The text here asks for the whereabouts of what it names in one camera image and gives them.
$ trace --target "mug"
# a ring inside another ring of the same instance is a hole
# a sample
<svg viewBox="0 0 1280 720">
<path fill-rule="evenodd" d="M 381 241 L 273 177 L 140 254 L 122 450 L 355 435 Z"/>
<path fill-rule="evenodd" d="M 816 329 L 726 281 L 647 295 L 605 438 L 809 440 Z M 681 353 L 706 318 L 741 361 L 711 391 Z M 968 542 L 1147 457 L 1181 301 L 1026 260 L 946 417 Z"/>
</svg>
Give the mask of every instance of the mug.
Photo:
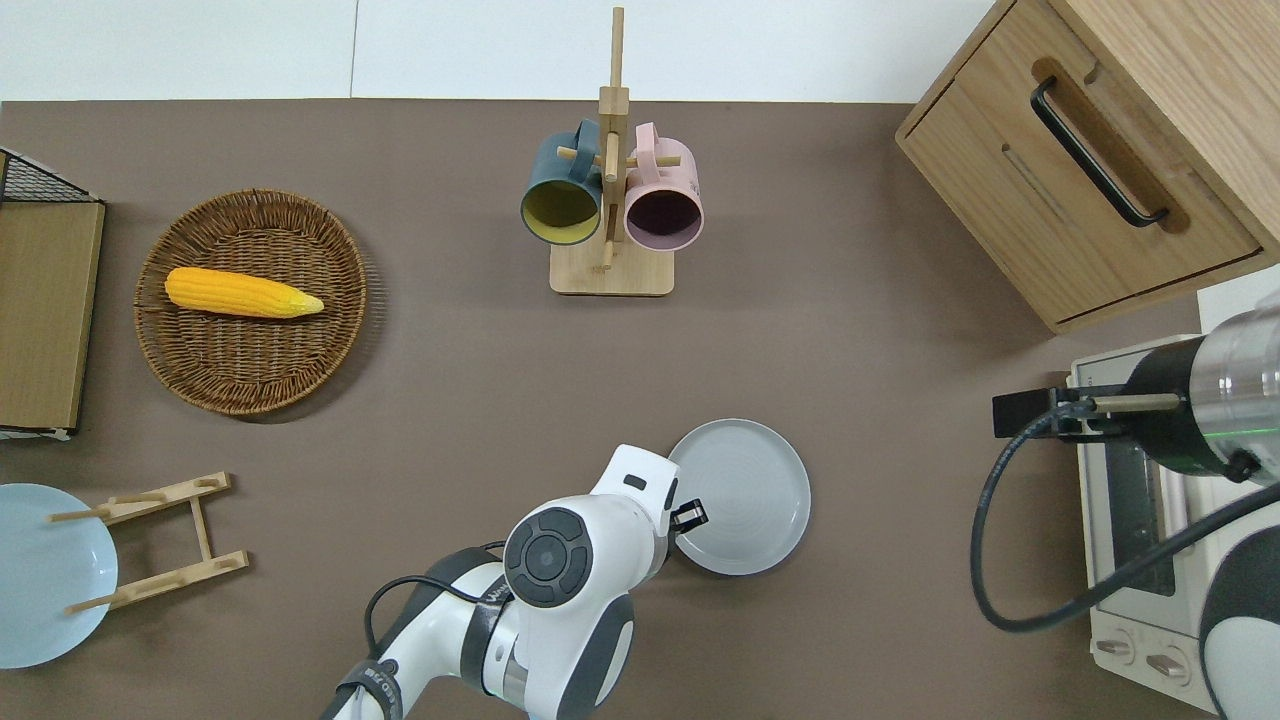
<svg viewBox="0 0 1280 720">
<path fill-rule="evenodd" d="M 703 200 L 698 165 L 684 142 L 658 137 L 653 123 L 636 126 L 636 168 L 627 173 L 623 227 L 636 245 L 672 252 L 703 232 Z M 659 156 L 678 156 L 680 165 L 659 168 Z"/>
<path fill-rule="evenodd" d="M 577 150 L 577 158 L 561 158 L 559 146 Z M 584 119 L 577 132 L 558 132 L 538 146 L 529 174 L 520 217 L 529 232 L 552 245 L 576 245 L 595 233 L 600 224 L 600 126 Z"/>
</svg>

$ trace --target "round woven basket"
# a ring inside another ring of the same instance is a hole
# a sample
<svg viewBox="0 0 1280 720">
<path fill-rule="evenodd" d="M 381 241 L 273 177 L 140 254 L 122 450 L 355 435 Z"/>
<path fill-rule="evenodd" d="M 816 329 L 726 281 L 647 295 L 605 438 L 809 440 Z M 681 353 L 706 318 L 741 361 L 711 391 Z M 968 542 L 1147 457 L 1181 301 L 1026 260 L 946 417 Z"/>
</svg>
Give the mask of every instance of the round woven basket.
<svg viewBox="0 0 1280 720">
<path fill-rule="evenodd" d="M 207 268 L 288 283 L 324 301 L 301 318 L 221 315 L 174 305 L 169 270 Z M 365 265 L 333 213 L 278 190 L 214 197 L 156 242 L 133 296 L 147 364 L 179 397 L 251 415 L 306 397 L 342 364 L 365 318 Z"/>
</svg>

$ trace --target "oven knob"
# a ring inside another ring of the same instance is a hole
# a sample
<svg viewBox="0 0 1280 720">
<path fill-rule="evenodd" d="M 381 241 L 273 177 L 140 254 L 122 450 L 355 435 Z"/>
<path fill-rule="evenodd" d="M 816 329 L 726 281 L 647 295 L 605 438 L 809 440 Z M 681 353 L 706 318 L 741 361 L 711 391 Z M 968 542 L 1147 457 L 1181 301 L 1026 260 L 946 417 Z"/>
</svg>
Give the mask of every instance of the oven knob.
<svg viewBox="0 0 1280 720">
<path fill-rule="evenodd" d="M 1187 656 L 1174 647 L 1170 647 L 1167 652 L 1170 652 L 1170 655 L 1176 655 L 1178 657 L 1170 657 L 1169 655 L 1148 655 L 1147 665 L 1152 666 L 1156 673 L 1160 673 L 1179 685 L 1190 683 L 1192 674 L 1187 669 Z"/>
<path fill-rule="evenodd" d="M 1133 665 L 1133 638 L 1124 630 L 1112 630 L 1117 638 L 1094 641 L 1093 647 L 1098 652 L 1105 652 L 1125 665 Z"/>
<path fill-rule="evenodd" d="M 1129 643 L 1121 641 L 1098 641 L 1093 643 L 1093 647 L 1098 648 L 1101 652 L 1115 655 L 1117 657 L 1133 655 L 1133 648 L 1129 647 Z"/>
</svg>

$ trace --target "light blue plate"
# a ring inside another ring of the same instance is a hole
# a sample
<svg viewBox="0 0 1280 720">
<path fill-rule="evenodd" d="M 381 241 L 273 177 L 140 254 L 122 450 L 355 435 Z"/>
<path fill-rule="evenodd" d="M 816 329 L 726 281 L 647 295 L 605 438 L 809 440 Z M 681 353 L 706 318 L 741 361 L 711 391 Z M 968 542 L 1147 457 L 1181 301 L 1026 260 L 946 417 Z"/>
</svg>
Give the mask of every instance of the light blue plate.
<svg viewBox="0 0 1280 720">
<path fill-rule="evenodd" d="M 703 501 L 708 523 L 676 547 L 713 573 L 753 575 L 782 562 L 809 527 L 809 474 L 791 443 L 753 420 L 695 428 L 671 451 L 675 506 Z"/>
<path fill-rule="evenodd" d="M 31 667 L 84 642 L 106 605 L 65 615 L 68 605 L 115 592 L 115 543 L 97 518 L 50 523 L 87 510 L 65 492 L 0 486 L 0 669 Z"/>
</svg>

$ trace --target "mug handle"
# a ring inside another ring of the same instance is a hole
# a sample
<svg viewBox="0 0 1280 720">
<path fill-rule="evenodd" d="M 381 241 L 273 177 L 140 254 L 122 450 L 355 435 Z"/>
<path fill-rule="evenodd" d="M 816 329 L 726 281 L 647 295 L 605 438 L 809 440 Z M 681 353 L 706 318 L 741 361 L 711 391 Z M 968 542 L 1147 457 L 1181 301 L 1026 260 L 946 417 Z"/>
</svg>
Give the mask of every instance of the mug handle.
<svg viewBox="0 0 1280 720">
<path fill-rule="evenodd" d="M 658 182 L 658 128 L 653 123 L 636 126 L 636 169 L 640 182 Z"/>
<path fill-rule="evenodd" d="M 568 177 L 572 181 L 585 183 L 595 165 L 595 156 L 600 154 L 600 126 L 588 119 L 577 123 L 573 149 L 577 150 L 577 156 L 573 158 L 573 164 L 568 169 Z"/>
</svg>

